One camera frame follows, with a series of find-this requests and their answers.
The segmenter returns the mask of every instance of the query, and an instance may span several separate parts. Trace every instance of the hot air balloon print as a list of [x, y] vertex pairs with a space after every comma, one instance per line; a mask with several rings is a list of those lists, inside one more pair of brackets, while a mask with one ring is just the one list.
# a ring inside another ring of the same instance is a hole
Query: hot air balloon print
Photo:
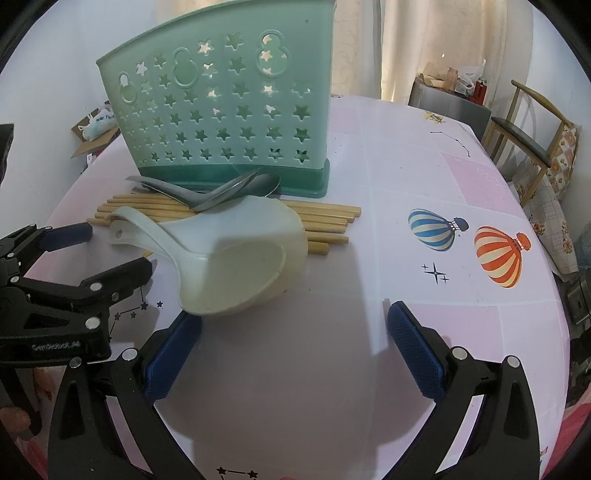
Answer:
[[521, 275], [521, 251], [531, 248], [524, 233], [511, 238], [492, 226], [481, 226], [476, 231], [476, 256], [487, 275], [501, 287], [511, 288]]
[[449, 250], [456, 239], [456, 232], [465, 232], [469, 228], [463, 218], [454, 218], [449, 222], [441, 215], [423, 209], [410, 212], [408, 224], [421, 242], [438, 252]]

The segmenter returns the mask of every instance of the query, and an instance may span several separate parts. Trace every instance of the curtain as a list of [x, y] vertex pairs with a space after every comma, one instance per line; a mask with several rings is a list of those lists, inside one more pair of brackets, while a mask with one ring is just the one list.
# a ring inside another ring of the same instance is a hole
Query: curtain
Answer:
[[[224, 0], [155, 0], [159, 21]], [[486, 59], [486, 104], [505, 51], [508, 0], [337, 0], [332, 92], [408, 103], [417, 73]]]

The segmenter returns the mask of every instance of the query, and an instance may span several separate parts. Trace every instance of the chair backrest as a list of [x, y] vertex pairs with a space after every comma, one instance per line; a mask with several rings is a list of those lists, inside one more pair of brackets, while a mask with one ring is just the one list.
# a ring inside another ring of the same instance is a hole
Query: chair backrest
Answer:
[[554, 151], [554, 148], [556, 147], [556, 144], [560, 140], [560, 136], [562, 134], [562, 131], [563, 131], [564, 126], [566, 125], [567, 127], [572, 128], [572, 126], [574, 124], [570, 120], [568, 120], [560, 112], [560, 110], [558, 110], [552, 104], [552, 102], [550, 102], [541, 93], [538, 93], [535, 90], [532, 90], [531, 88], [529, 88], [528, 86], [523, 85], [522, 83], [516, 82], [515, 80], [511, 80], [511, 83], [515, 86], [515, 95], [513, 96], [513, 101], [511, 102], [511, 107], [509, 108], [509, 112], [507, 113], [507, 117], [506, 117], [506, 119], [509, 120], [509, 122], [512, 122], [513, 121], [513, 116], [514, 116], [514, 113], [515, 113], [515, 107], [517, 106], [517, 100], [519, 99], [519, 92], [520, 91], [524, 92], [530, 98], [533, 98], [542, 107], [544, 107], [546, 110], [548, 110], [551, 114], [553, 114], [555, 117], [557, 117], [560, 120], [560, 125], [558, 126], [558, 129], [556, 131], [556, 135], [554, 136], [554, 138], [552, 139], [552, 142], [548, 146], [547, 152], [551, 154]]

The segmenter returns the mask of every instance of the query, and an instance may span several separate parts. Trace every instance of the bottle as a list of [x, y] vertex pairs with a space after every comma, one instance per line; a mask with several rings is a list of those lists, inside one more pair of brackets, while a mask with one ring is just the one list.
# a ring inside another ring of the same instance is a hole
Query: bottle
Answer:
[[456, 90], [456, 83], [457, 83], [457, 70], [453, 67], [449, 67], [447, 71], [447, 77], [445, 79], [445, 83], [443, 84], [443, 89], [447, 90], [448, 92], [454, 92]]

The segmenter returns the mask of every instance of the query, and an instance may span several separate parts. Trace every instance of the floral cushion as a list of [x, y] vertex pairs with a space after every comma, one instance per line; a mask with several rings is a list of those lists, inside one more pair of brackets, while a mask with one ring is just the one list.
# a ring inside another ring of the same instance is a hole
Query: floral cushion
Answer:
[[577, 139], [577, 126], [573, 125], [569, 128], [565, 125], [556, 148], [551, 153], [551, 166], [546, 175], [548, 175], [558, 201], [564, 198], [570, 182], [574, 167], [574, 155], [577, 150]]
[[[540, 168], [526, 158], [517, 167], [513, 185], [521, 200], [537, 177]], [[542, 177], [532, 198], [523, 207], [535, 234], [554, 260], [561, 274], [579, 271], [573, 241], [566, 225], [564, 213], [548, 177]]]

